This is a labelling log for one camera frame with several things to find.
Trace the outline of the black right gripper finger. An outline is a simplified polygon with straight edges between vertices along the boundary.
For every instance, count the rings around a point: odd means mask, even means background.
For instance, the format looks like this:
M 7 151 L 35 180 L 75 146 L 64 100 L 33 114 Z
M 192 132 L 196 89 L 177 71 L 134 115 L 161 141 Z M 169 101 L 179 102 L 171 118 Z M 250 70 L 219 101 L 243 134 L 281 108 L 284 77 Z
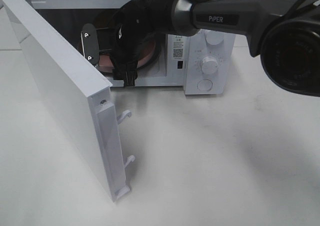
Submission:
M 124 64 L 124 86 L 135 86 L 138 77 L 138 61 L 130 61 Z
M 111 58 L 113 64 L 113 79 L 124 81 L 126 79 L 127 66 L 125 63 L 117 61 L 115 58 Z

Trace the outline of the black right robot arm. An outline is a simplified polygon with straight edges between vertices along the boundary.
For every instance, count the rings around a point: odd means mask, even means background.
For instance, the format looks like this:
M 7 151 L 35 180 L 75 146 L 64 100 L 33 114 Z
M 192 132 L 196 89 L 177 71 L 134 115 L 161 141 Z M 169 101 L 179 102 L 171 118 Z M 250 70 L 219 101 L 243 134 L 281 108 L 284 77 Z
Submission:
M 115 26 L 97 31 L 113 76 L 134 86 L 138 57 L 154 34 L 190 37 L 199 30 L 244 35 L 267 76 L 292 93 L 320 95 L 318 0 L 130 0 Z

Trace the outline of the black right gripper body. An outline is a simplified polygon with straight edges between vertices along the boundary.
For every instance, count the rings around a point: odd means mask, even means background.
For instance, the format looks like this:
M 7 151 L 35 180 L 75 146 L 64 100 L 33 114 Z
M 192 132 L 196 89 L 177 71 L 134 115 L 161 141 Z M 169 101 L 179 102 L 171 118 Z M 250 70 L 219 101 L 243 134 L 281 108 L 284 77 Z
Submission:
M 117 26 L 97 30 L 99 56 L 108 55 L 126 63 L 140 61 L 144 50 L 154 41 L 157 25 L 153 19 L 159 15 L 157 0 L 131 0 L 117 14 Z

